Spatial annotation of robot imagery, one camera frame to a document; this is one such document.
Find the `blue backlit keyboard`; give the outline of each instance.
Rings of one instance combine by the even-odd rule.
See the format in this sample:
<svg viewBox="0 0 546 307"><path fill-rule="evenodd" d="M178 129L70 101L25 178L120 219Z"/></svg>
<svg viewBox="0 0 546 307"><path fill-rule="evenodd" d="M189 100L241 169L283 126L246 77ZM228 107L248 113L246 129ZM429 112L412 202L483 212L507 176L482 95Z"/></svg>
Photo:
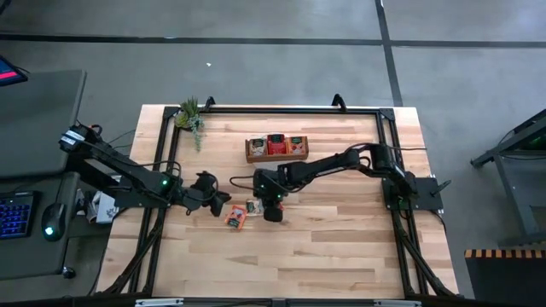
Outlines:
<svg viewBox="0 0 546 307"><path fill-rule="evenodd" d="M0 194L0 239L30 234L36 192Z"/></svg>

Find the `orange package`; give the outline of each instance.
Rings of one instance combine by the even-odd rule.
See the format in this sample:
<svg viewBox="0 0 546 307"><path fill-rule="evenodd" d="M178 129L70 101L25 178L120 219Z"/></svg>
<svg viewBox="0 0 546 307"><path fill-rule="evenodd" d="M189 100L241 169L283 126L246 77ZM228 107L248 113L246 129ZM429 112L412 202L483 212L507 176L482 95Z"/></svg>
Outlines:
<svg viewBox="0 0 546 307"><path fill-rule="evenodd" d="M242 224L247 219L247 213L247 208L244 206L233 205L231 206L231 212L225 218L225 223L230 227L242 229Z"/></svg>

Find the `succulent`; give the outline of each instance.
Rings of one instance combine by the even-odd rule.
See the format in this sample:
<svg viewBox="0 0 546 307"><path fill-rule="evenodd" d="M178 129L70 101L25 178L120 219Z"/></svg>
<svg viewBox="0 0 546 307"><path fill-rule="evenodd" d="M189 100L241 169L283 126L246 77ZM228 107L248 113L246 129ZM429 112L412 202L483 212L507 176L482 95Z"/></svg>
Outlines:
<svg viewBox="0 0 546 307"><path fill-rule="evenodd" d="M175 124L177 127L184 129L191 129L191 133L195 139L195 149L201 151L201 135L199 128L205 126L203 118L199 115L199 107L197 105L197 98L191 96L188 100L180 104L180 112L175 118Z"/></svg>

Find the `butcher block tabletop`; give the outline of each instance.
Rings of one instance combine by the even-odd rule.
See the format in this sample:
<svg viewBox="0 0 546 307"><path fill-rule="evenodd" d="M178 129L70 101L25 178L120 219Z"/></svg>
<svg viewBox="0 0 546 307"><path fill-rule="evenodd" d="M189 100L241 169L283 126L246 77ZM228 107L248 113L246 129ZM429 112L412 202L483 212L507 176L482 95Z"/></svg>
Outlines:
<svg viewBox="0 0 546 307"><path fill-rule="evenodd" d="M144 105L131 158L154 161L165 105ZM417 111L395 107L402 147L425 147ZM154 296L223 298L402 298L404 296L391 214L386 210L380 179L342 171L314 180L285 198L281 223L248 217L241 231L224 223L231 205L244 205L252 191L229 184L233 176L251 176L245 140L271 132L307 136L308 162L343 152L359 142L378 142L375 118L339 114L204 114L202 149L195 150L190 132L182 131L176 161L183 186L208 171L219 189L233 199L214 217L208 208L186 216L185 208L167 211ZM169 125L164 159L169 152ZM404 151L404 165L418 177L431 174L426 151ZM240 180L252 185L252 179ZM97 291L110 286L135 253L143 209L123 212L113 222ZM153 225L155 215L150 223ZM440 280L457 292L450 251L438 217L416 211L421 253ZM140 287L145 281L144 260ZM415 265L410 279L418 291Z"/></svg>

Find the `black metal frame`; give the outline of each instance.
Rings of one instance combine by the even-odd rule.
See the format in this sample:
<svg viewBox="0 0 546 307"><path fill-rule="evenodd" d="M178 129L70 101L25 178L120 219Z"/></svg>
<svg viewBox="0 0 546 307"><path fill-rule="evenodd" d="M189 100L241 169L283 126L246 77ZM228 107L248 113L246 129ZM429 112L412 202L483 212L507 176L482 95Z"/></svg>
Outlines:
<svg viewBox="0 0 546 307"><path fill-rule="evenodd" d="M506 159L505 156L527 156L527 158L546 156L546 152L544 151L520 149L521 146L526 145L537 137L546 135L546 109L513 128L510 132L513 132L514 135L509 139L500 142L494 148L487 150L478 158L470 161L475 168L481 168L487 162L495 162L504 190L519 216L520 228L524 234L501 240L498 242L499 246L521 246L546 240L546 232L540 231L530 204L521 204L514 196L514 185L507 176L503 162Z"/></svg>
<svg viewBox="0 0 546 307"><path fill-rule="evenodd" d="M384 123L387 121L388 123L388 130L392 139L392 145L394 147L400 146L400 141L398 138L398 130L396 126L396 119L394 116L394 111L392 108L347 108L343 98L336 94L334 96L334 99L332 101L332 106L338 107L330 107L330 108L322 108L322 107L213 107L216 102L214 101L214 98L209 97L206 101L206 105L201 108L200 112L204 114L219 114L219 113L260 113L260 114L268 114L268 113L285 113L285 114L350 114L350 115L371 115L375 116L375 121L377 123L377 134L379 137L379 142L386 143L386 132L384 129ZM160 129L160 137L158 140L158 145L155 153L155 160L161 160L161 156L163 154L164 146L165 146L165 139L166 139L166 132L167 132L167 126L168 121L170 118L173 117L174 114L176 114L179 111L179 107L166 107L163 112L163 118L161 122L161 129ZM169 150L169 160L174 160L176 158L177 154L177 145L178 145L178 138L180 135L181 129L174 127L172 138L171 138L171 147ZM396 161L404 167L404 161L402 158L402 154L400 152L395 153L395 159ZM145 209L144 215L142 217L142 226L141 231L138 237L138 248L136 253L145 254L146 251L144 251L142 248L145 247L143 244L147 241L149 235L148 235L148 227L150 223L150 217L151 217L151 209ZM397 227L397 223L400 223L400 217L398 215L399 211L391 211L392 214L392 226L394 229ZM409 231L409 239L412 242L413 246L419 252L419 241L417 239L417 230L415 226L415 219L413 217L413 212L411 210L405 211L405 214L407 216L408 221L408 231ZM160 225L160 229L158 229L159 233L157 240L154 242L154 245L152 247L151 251L151 257L150 262L148 265L148 275L146 279L146 283L143 288L143 292L145 293L152 293L153 287L154 287L154 278L155 278L155 272L157 270L157 263L159 258L159 250L160 250L160 243L161 243L161 232L163 229L163 223L165 221L166 217L166 210L160 209L158 213L158 217L156 220L156 225ZM403 290L404 295L411 295L415 294L411 284L410 284L410 273L408 270L408 264L407 259L405 257L405 249L404 244L402 243L401 237L398 236L398 232L395 231L396 236L396 245L397 245L397 252L398 252L398 262L400 267L400 274L402 277L402 283L403 283ZM137 270L131 277L131 283L129 287L130 293L134 293L137 291L137 284L139 280L139 272L140 272L140 264L138 265ZM423 272L420 269L417 269L417 277L419 281L419 288L420 293L422 294L428 294L428 288L427 288L427 282L425 280L425 276ZM324 303L330 301L330 300L320 300ZM338 301L338 300L332 300L332 302L335 301L337 303L341 303L344 300ZM368 303L370 300L356 300L360 304L361 303Z"/></svg>

